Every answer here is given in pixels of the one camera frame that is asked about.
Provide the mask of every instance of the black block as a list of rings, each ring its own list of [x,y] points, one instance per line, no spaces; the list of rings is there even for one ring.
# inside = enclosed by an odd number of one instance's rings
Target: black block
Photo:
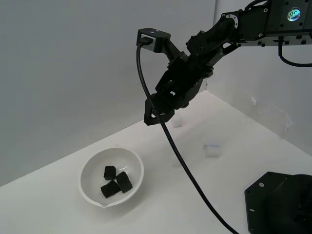
[[[116,168],[114,166],[106,166],[104,172],[104,178],[106,180],[112,180],[116,178]]]
[[[108,184],[102,186],[101,191],[106,198],[109,198],[110,196],[120,192],[120,187],[114,180],[112,180]]]
[[[132,184],[125,172],[122,172],[119,175],[117,175],[116,180],[123,193],[126,193],[132,189]]]

